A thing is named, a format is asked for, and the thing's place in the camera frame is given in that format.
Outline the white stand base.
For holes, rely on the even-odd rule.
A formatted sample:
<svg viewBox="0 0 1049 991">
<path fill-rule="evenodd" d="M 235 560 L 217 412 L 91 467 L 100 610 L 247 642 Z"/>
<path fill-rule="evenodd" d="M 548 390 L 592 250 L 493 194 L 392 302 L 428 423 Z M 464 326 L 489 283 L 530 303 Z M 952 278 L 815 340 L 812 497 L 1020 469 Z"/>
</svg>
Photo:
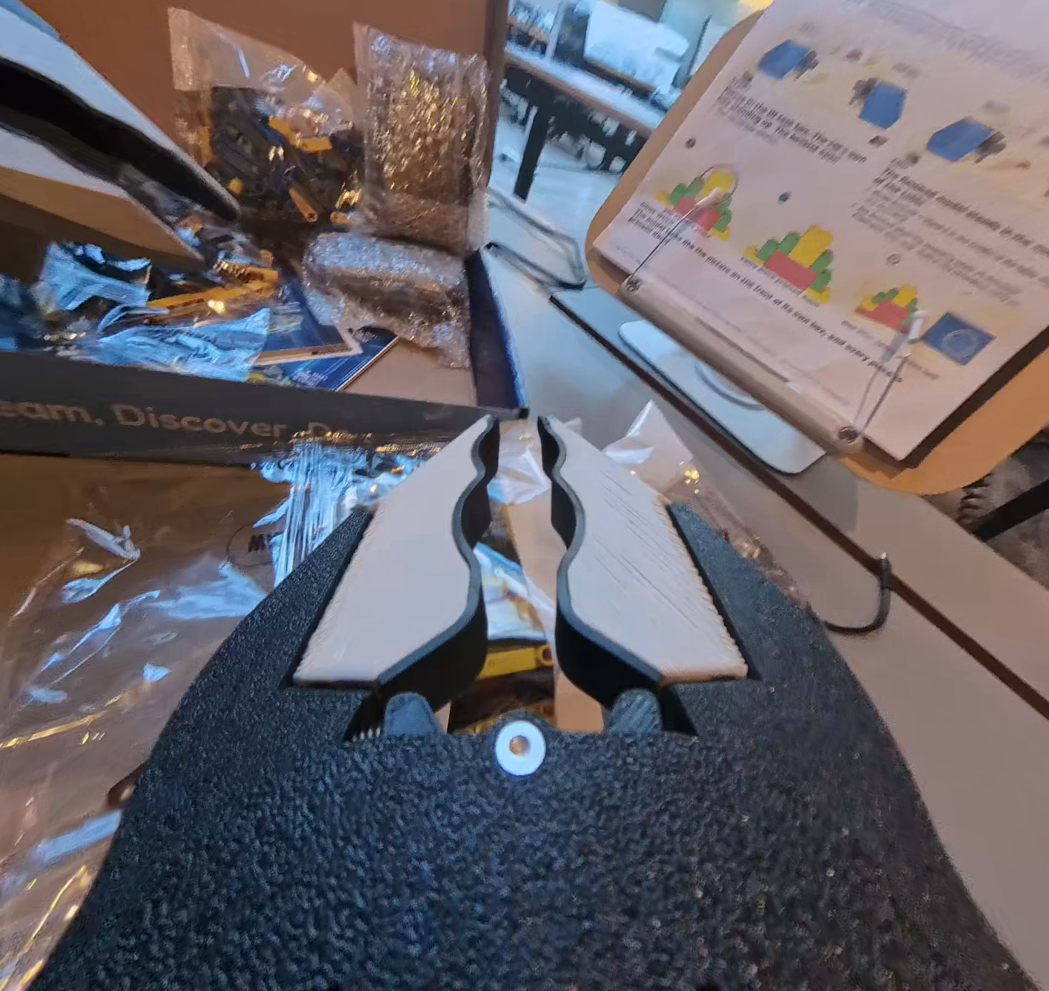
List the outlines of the white stand base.
<svg viewBox="0 0 1049 991">
<path fill-rule="evenodd" d="M 619 333 L 652 372 L 768 468 L 795 476 L 825 458 L 815 441 L 649 322 L 629 321 Z"/>
</svg>

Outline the clear bag of dark pieces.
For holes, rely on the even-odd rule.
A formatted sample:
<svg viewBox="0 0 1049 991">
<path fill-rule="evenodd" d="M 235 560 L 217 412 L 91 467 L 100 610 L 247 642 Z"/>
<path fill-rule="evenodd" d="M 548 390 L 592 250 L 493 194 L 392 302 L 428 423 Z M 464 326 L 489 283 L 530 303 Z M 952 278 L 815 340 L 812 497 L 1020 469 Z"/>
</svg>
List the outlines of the clear bag of dark pieces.
<svg viewBox="0 0 1049 991">
<path fill-rule="evenodd" d="M 63 241 L 35 281 L 2 275 L 2 350 L 245 381 L 283 302 L 276 259 L 234 227 L 190 218 L 176 232 L 204 270 Z"/>
</svg>

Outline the bubble wrap packet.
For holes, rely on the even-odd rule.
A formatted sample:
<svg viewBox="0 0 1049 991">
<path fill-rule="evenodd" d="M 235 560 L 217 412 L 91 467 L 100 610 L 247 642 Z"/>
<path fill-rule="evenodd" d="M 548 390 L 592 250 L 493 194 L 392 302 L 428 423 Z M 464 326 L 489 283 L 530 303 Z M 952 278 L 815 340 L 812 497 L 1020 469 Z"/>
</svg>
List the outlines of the bubble wrap packet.
<svg viewBox="0 0 1049 991">
<path fill-rule="evenodd" d="M 481 247 L 490 177 L 490 70 L 461 53 L 355 24 L 363 175 L 376 235 L 465 259 Z"/>
<path fill-rule="evenodd" d="M 301 262 L 318 320 L 358 333 L 381 329 L 468 370 L 469 281 L 461 258 L 441 250 L 351 232 L 321 234 Z"/>
</svg>

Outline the clear bag of black pieces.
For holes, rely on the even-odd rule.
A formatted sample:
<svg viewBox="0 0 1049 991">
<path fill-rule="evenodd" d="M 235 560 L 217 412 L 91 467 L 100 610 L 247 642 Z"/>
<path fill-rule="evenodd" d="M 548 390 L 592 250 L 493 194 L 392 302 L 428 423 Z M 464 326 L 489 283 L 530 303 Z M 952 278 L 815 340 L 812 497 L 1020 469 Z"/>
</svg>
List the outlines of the clear bag of black pieces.
<svg viewBox="0 0 1049 991">
<path fill-rule="evenodd" d="M 363 142 L 357 84 L 325 79 L 295 55 L 168 9 L 178 133 L 187 151 L 239 201 L 245 224 L 350 224 Z"/>
</svg>

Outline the background grey desk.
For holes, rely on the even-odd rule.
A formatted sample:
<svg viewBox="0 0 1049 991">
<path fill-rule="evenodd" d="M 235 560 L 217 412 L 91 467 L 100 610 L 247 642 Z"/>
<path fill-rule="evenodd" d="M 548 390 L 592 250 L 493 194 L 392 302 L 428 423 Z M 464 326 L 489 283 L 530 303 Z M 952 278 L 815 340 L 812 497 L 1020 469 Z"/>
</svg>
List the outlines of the background grey desk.
<svg viewBox="0 0 1049 991">
<path fill-rule="evenodd" d="M 527 107 L 514 195 L 529 198 L 544 145 L 568 134 L 602 150 L 600 171 L 627 169 L 665 113 L 584 70 L 514 43 L 505 45 L 505 88 Z"/>
</svg>

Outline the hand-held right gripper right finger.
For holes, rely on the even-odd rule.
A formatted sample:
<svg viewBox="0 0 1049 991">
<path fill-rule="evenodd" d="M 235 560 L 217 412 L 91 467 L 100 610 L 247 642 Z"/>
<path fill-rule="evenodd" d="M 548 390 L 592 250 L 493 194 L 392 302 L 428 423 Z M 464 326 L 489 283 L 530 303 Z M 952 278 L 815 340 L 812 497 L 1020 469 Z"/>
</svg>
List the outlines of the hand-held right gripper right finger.
<svg viewBox="0 0 1049 991">
<path fill-rule="evenodd" d="M 670 507 L 565 423 L 537 423 L 557 570 L 555 653 L 564 676 L 611 710 L 643 691 L 743 681 L 747 659 Z"/>
</svg>

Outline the clear bag of tan pieces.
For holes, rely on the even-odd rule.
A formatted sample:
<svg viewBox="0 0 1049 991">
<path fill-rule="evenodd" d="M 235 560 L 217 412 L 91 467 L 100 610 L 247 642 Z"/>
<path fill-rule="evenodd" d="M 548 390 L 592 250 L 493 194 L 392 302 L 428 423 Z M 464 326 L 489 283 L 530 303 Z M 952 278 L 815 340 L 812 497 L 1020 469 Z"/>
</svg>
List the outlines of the clear bag of tan pieces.
<svg viewBox="0 0 1049 991">
<path fill-rule="evenodd" d="M 447 438 L 296 443 L 249 468 L 7 458 L 2 955 L 72 919 L 189 683 L 357 509 Z"/>
</svg>

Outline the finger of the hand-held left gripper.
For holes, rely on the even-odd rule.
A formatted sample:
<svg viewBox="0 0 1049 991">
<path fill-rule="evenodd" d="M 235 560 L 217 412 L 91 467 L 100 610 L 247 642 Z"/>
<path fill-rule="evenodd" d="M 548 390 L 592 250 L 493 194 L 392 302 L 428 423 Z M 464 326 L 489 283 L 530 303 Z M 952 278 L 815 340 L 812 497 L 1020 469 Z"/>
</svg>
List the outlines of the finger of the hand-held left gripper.
<svg viewBox="0 0 1049 991">
<path fill-rule="evenodd" d="M 240 208 L 204 167 L 20 0 L 1 0 L 2 128 L 143 202 L 166 192 L 228 221 Z"/>
<path fill-rule="evenodd" d="M 2 106 L 2 222 L 125 258 L 204 268 L 204 258 L 122 184 L 138 170 L 10 106 Z"/>
</svg>

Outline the printed instruction booklet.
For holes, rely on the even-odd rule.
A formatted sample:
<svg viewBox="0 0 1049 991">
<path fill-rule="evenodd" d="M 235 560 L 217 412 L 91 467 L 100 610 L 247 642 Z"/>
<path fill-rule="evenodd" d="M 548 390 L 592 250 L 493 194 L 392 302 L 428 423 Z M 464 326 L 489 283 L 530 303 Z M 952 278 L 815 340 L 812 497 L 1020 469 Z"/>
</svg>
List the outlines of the printed instruction booklet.
<svg viewBox="0 0 1049 991">
<path fill-rule="evenodd" d="M 256 384 L 343 391 L 397 344 L 384 329 L 352 332 L 323 324 L 297 280 L 282 285 L 270 310 L 267 342 L 247 380 Z"/>
</svg>

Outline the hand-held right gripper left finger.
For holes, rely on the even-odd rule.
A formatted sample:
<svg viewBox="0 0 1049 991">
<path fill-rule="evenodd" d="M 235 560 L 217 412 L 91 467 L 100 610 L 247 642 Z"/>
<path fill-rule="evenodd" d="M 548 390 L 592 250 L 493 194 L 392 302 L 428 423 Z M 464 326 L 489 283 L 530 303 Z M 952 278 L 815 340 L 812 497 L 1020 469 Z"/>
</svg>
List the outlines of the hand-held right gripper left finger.
<svg viewBox="0 0 1049 991">
<path fill-rule="evenodd" d="M 476 678 L 488 651 L 475 548 L 491 524 L 499 423 L 473 423 L 386 495 L 334 584 L 298 687 L 345 687 L 382 707 L 403 693 L 438 710 Z"/>
</svg>

